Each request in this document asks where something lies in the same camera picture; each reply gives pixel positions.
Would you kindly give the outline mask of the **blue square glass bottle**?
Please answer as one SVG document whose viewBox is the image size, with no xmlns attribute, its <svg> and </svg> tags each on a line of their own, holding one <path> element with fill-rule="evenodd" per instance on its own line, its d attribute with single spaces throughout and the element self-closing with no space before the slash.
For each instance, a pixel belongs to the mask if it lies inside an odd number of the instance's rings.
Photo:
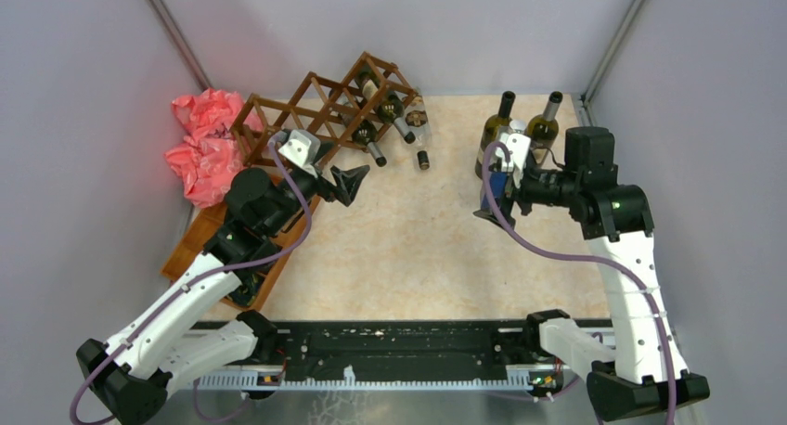
<svg viewBox="0 0 787 425">
<path fill-rule="evenodd" d="M 510 132 L 518 132 L 525 135 L 525 128 L 526 124 L 521 120 L 512 120 L 508 126 L 503 126 L 498 131 L 496 141 L 502 143 L 500 141 L 500 136 L 503 133 L 510 133 Z M 503 173 L 500 170 L 500 159 L 502 156 L 503 148 L 495 148 L 494 152 L 491 154 L 489 162 L 486 165 L 483 165 L 483 172 L 489 173 L 489 186 L 491 189 L 491 194 L 494 197 L 495 203 L 498 207 L 501 207 L 501 197 L 503 194 L 504 186 L 507 182 L 507 177 L 510 174 Z"/>
</svg>

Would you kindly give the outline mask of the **dark green wine bottle front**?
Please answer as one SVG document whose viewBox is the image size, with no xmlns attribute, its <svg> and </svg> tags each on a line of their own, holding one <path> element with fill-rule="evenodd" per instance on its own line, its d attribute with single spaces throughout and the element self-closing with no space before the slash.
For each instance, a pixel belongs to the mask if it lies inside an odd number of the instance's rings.
<svg viewBox="0 0 787 425">
<path fill-rule="evenodd" d="M 331 91 L 329 96 L 336 96 L 336 103 L 346 107 L 351 107 L 352 100 L 359 108 L 362 108 L 367 103 L 367 100 L 364 97 L 362 97 L 360 100 L 358 100 L 356 97 L 350 99 L 344 92 L 338 90 Z M 359 147 L 363 147 L 372 156 L 378 167 L 384 167 L 387 164 L 387 159 L 382 153 L 379 145 L 376 143 L 377 138 L 377 127 L 372 122 L 365 119 L 361 120 L 360 124 L 351 134 L 352 142 Z"/>
</svg>

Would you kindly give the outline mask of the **dark green wine bottle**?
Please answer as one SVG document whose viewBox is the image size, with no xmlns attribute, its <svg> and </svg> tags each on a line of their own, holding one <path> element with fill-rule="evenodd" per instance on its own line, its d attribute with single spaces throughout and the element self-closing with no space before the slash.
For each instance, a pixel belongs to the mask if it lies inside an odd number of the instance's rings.
<svg viewBox="0 0 787 425">
<path fill-rule="evenodd" d="M 371 100 L 380 89 L 380 82 L 368 65 L 364 65 L 355 76 L 355 84 L 366 100 Z M 392 123 L 407 144 L 412 144 L 416 140 L 416 135 L 406 124 L 404 110 L 402 100 L 395 91 L 389 90 L 375 107 L 374 112 L 383 122 Z"/>
<path fill-rule="evenodd" d="M 367 103 L 367 100 L 364 97 L 362 97 L 360 100 L 358 100 L 356 97 L 350 99 L 344 92 L 338 90 L 331 91 L 329 96 L 336 96 L 336 103 L 346 107 L 351 107 L 352 100 L 359 108 L 362 108 Z M 377 138 L 377 127 L 372 122 L 365 119 L 361 120 L 360 124 L 351 134 L 352 142 L 359 147 L 363 147 L 372 156 L 378 167 L 384 167 L 387 164 L 387 159 L 382 153 L 379 145 L 376 143 Z"/>
</svg>

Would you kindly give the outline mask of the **brown wooden wine rack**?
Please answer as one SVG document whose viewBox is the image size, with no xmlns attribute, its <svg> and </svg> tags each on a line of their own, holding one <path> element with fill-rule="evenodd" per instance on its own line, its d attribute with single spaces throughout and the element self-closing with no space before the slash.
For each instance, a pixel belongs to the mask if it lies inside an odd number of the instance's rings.
<svg viewBox="0 0 787 425">
<path fill-rule="evenodd" d="M 379 91 L 362 108 L 353 100 L 351 107 L 337 104 L 337 97 L 329 96 L 331 91 L 344 92 L 350 99 L 356 97 L 360 100 L 363 97 L 355 84 L 355 76 L 364 65 L 376 74 L 380 82 Z M 392 123 L 383 122 L 374 112 L 389 90 L 395 91 L 404 107 L 417 94 L 397 65 L 364 52 L 340 81 L 308 72 L 287 101 L 251 94 L 231 125 L 243 165 L 271 166 L 273 160 L 266 152 L 266 144 L 272 135 L 283 129 L 304 129 L 321 141 L 334 142 L 335 146 L 319 161 L 321 164 L 330 161 L 342 148 L 366 152 L 352 142 L 351 134 L 362 119 L 377 127 L 377 140 L 394 127 Z"/>
</svg>

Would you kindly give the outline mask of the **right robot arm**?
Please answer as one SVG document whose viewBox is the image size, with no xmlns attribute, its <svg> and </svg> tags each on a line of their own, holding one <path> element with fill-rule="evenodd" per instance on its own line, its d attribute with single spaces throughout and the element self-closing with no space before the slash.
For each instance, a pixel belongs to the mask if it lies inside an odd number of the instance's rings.
<svg viewBox="0 0 787 425">
<path fill-rule="evenodd" d="M 585 254 L 548 251 L 516 236 L 528 251 L 600 269 L 613 326 L 613 345 L 584 332 L 558 311 L 533 314 L 523 351 L 535 362 L 552 356 L 587 386 L 597 417 L 611 422 L 677 411 L 708 398 L 706 377 L 692 372 L 672 334 L 654 262 L 654 222 L 644 191 L 618 182 L 615 139 L 606 128 L 566 132 L 561 167 L 536 166 L 529 136 L 509 129 L 482 153 L 484 216 L 508 235 L 516 232 L 510 208 L 528 214 L 536 205 L 562 207 L 581 228 Z"/>
</svg>

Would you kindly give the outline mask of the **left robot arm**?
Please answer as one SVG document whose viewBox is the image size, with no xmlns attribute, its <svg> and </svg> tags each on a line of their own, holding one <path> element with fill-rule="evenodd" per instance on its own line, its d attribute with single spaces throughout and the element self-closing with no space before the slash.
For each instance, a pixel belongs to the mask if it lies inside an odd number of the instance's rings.
<svg viewBox="0 0 787 425">
<path fill-rule="evenodd" d="M 261 168 L 239 172 L 226 194 L 224 223 L 186 272 L 127 327 L 80 346 L 76 356 L 84 382 L 71 400 L 72 423 L 79 422 L 86 393 L 101 401 L 111 419 L 143 424 L 175 393 L 197 386 L 217 368 L 246 358 L 264 364 L 276 356 L 276 330 L 256 312 L 240 314 L 196 341 L 181 339 L 214 303 L 290 253 L 274 238 L 296 216 L 311 221 L 312 198 L 351 204 L 369 168 L 332 167 L 324 177 L 316 166 L 324 149 L 297 131 L 272 139 L 268 148 L 282 181 L 273 182 Z"/>
</svg>

